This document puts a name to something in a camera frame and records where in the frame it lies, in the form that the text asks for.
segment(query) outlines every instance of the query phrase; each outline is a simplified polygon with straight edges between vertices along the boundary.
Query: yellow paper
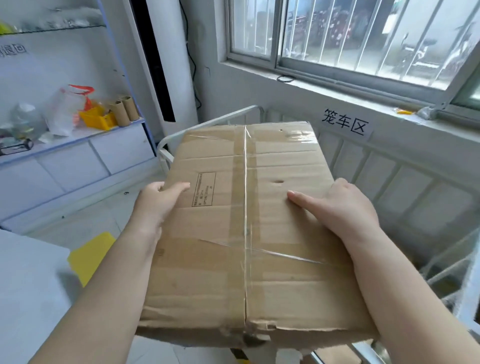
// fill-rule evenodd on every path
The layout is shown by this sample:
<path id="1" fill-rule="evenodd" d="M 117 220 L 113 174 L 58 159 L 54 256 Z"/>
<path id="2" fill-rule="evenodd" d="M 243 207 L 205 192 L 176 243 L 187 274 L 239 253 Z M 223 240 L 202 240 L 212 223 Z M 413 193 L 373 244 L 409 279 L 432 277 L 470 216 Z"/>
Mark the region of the yellow paper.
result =
<path id="1" fill-rule="evenodd" d="M 114 242 L 115 238 L 106 231 L 70 252 L 68 263 L 77 274 L 83 287 L 87 285 Z"/>

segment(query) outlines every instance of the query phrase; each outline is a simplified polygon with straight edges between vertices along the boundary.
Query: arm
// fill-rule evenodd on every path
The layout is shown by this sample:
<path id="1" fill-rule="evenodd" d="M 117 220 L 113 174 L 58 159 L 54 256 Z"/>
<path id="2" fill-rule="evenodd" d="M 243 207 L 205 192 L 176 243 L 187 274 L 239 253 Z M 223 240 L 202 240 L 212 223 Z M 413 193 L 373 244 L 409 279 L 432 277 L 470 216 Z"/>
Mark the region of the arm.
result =
<path id="1" fill-rule="evenodd" d="M 480 345 L 382 231 L 373 205 L 357 187 L 339 179 L 325 198 L 293 191 L 288 197 L 344 242 L 395 364 L 478 363 Z"/>
<path id="2" fill-rule="evenodd" d="M 30 364 L 125 363 L 147 290 L 161 223 L 189 183 L 146 186 L 132 216 L 82 294 Z"/>

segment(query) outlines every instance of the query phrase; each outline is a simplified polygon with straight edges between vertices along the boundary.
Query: paper roll core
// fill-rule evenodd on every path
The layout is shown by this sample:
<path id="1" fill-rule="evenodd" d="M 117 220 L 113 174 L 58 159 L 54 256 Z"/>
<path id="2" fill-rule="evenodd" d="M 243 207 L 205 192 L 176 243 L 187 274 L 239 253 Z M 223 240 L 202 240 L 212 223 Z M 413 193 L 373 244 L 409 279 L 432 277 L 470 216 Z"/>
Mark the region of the paper roll core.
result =
<path id="1" fill-rule="evenodd" d="M 123 105 L 123 102 L 120 100 L 115 101 L 113 104 L 110 104 L 110 108 L 115 115 L 115 119 L 117 119 L 118 126 L 129 126 L 130 119 L 127 114 L 127 110 Z"/>
<path id="2" fill-rule="evenodd" d="M 130 121 L 138 120 L 140 115 L 138 115 L 137 107 L 135 106 L 133 98 L 131 96 L 125 96 L 121 98 L 121 101 L 125 107 L 125 110 L 127 111 Z"/>

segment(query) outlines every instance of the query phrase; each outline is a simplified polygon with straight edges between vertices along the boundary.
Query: window sill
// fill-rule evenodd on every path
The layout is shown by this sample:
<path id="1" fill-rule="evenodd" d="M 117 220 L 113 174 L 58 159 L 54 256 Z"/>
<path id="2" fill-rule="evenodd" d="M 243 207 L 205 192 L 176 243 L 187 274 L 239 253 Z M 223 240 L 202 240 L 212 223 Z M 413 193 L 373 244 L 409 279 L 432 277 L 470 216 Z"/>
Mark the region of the window sill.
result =
<path id="1" fill-rule="evenodd" d="M 250 65 L 245 65 L 242 63 L 231 61 L 231 60 L 221 61 L 220 64 L 224 66 L 232 67 L 238 70 L 242 70 L 245 72 L 249 72 L 257 76 L 270 79 L 276 82 L 277 82 L 277 78 L 282 75 L 281 73 L 276 73 L 271 70 L 261 69 L 261 68 L 253 67 Z M 319 96 L 330 97 L 338 101 L 348 103 L 353 106 L 366 108 L 371 111 L 376 111 L 378 113 L 381 113 L 385 117 L 389 117 L 386 119 L 394 118 L 399 122 L 405 122 L 405 121 L 410 122 L 418 126 L 423 126 L 425 128 L 451 134 L 453 136 L 480 144 L 480 131 L 477 128 L 458 125 L 458 124 L 455 124 L 449 121 L 444 121 L 441 119 L 425 120 L 416 114 L 412 114 L 412 115 L 397 114 L 395 111 L 396 107 L 392 106 L 391 99 L 388 100 L 387 98 L 385 98 L 385 100 L 382 100 L 382 101 L 368 100 L 365 98 L 352 96 L 346 93 L 342 93 L 336 90 L 326 88 L 324 86 L 316 85 L 314 83 L 299 80 L 299 79 L 295 79 L 292 82 L 283 83 L 283 84 L 287 85 L 287 87 L 300 88 L 306 91 L 316 93 Z M 412 109 L 412 110 L 418 109 L 418 107 L 408 108 L 406 107 L 406 103 L 399 103 L 399 104 L 400 104 L 398 105 L 399 108 L 406 108 L 406 109 Z"/>

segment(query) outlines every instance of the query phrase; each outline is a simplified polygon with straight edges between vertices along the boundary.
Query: yellow plastic basket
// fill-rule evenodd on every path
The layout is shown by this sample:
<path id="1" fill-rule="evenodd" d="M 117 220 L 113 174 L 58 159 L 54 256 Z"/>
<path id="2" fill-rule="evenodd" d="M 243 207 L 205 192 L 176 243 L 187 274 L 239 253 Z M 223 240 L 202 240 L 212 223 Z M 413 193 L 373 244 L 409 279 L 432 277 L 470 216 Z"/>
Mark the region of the yellow plastic basket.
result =
<path id="1" fill-rule="evenodd" d="M 117 120 L 115 119 L 113 112 L 110 111 L 107 115 L 104 114 L 105 109 L 100 105 L 97 105 L 88 111 L 79 112 L 79 115 L 85 122 L 85 125 L 90 128 L 110 130 L 111 128 L 116 127 Z"/>

